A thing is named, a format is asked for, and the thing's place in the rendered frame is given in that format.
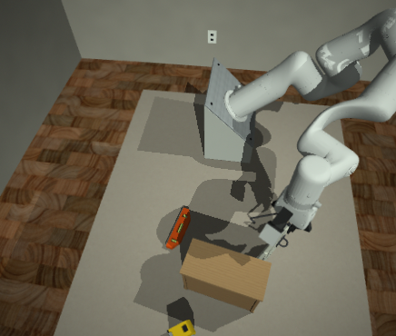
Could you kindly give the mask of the orange spirit level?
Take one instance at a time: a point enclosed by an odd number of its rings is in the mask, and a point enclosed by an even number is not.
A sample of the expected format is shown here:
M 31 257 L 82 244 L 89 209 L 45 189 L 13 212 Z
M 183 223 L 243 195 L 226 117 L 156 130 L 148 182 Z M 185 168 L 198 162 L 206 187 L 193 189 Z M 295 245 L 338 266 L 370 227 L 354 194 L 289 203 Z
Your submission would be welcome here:
M 183 217 L 184 216 L 184 217 Z M 186 217 L 188 216 L 188 217 Z M 185 232 L 188 228 L 188 225 L 191 221 L 191 216 L 190 216 L 190 211 L 189 209 L 183 208 L 178 220 L 175 224 L 175 226 L 173 227 L 173 231 L 166 243 L 166 248 L 169 249 L 174 249 L 174 247 L 176 247 L 177 245 L 179 245 L 182 242 L 182 239 L 185 235 Z

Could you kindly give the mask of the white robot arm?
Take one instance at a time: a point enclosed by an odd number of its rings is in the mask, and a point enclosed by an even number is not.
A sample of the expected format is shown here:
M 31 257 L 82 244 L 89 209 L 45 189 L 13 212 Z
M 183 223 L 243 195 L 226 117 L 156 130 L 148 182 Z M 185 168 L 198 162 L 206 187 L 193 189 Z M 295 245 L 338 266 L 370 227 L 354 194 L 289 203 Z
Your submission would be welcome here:
M 316 101 L 357 84 L 362 75 L 359 61 L 372 55 L 380 45 L 389 62 L 360 96 L 325 109 L 300 136 L 297 149 L 304 157 L 297 163 L 285 194 L 293 208 L 320 209 L 323 189 L 348 177 L 358 166 L 358 155 L 323 131 L 328 124 L 343 118 L 382 123 L 396 112 L 396 8 L 384 10 L 320 46 L 315 57 L 327 75 L 307 53 L 297 51 L 247 85 L 237 85 L 236 92 L 229 90 L 224 94 L 229 115 L 239 123 L 282 97 L 290 85 L 305 100 Z

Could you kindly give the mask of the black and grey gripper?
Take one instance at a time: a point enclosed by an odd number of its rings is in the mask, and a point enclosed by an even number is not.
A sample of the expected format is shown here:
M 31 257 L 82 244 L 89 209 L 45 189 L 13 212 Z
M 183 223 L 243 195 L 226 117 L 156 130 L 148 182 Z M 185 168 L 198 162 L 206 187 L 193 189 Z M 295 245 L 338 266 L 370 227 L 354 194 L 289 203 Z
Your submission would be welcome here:
M 289 185 L 289 184 L 288 184 Z M 298 210 L 295 208 L 291 208 L 291 205 L 286 200 L 286 190 L 288 185 L 284 188 L 279 198 L 276 201 L 272 202 L 272 207 L 274 210 L 279 213 L 280 210 L 285 207 L 287 210 L 293 213 L 292 218 L 289 220 L 292 225 L 289 227 L 287 233 L 294 232 L 295 229 L 304 230 L 306 232 L 310 232 L 312 229 L 311 221 L 317 212 L 317 207 L 312 207 L 309 210 Z M 286 201 L 285 201 L 286 200 Z M 288 204 L 287 204 L 288 203 Z M 297 210 L 297 211 L 295 211 Z

